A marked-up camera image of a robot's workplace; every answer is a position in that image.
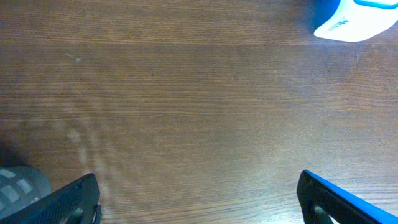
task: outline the wooden table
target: wooden table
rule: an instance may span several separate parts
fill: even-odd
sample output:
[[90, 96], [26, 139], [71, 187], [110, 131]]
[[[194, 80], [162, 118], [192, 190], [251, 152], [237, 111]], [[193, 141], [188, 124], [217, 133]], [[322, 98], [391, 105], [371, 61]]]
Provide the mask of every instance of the wooden table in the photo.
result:
[[313, 1], [1, 1], [4, 151], [103, 223], [303, 223], [303, 169], [398, 215], [398, 26], [313, 36]]

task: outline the white object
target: white object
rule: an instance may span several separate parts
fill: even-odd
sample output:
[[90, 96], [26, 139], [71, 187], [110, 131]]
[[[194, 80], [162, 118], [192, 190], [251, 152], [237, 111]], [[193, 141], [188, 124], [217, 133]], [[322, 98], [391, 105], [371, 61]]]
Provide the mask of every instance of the white object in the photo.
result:
[[315, 30], [320, 38], [359, 42], [394, 25], [398, 0], [341, 0], [336, 12]]

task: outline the gray object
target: gray object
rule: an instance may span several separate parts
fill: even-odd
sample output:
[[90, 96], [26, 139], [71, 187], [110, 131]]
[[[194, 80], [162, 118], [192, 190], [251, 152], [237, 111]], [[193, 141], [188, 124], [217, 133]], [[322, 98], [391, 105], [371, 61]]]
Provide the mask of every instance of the gray object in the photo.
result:
[[0, 220], [51, 193], [50, 183], [39, 170], [0, 167]]

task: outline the black plastic object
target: black plastic object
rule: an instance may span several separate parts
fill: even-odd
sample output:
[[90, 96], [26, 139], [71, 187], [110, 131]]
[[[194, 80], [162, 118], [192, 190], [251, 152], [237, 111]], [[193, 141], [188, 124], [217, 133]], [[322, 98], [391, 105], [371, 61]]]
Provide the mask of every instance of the black plastic object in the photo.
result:
[[0, 224], [100, 224], [100, 190], [87, 174], [2, 220]]
[[297, 196], [305, 224], [332, 224], [330, 216], [339, 223], [398, 223], [398, 217], [307, 170], [301, 173]]

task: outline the blue-black plastic part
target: blue-black plastic part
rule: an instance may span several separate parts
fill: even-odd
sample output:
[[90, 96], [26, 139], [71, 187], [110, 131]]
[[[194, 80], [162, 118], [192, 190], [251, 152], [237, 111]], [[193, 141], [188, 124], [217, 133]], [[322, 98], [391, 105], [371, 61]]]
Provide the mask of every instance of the blue-black plastic part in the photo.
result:
[[308, 170], [301, 173], [297, 196], [306, 224], [398, 223], [398, 217], [365, 202]]

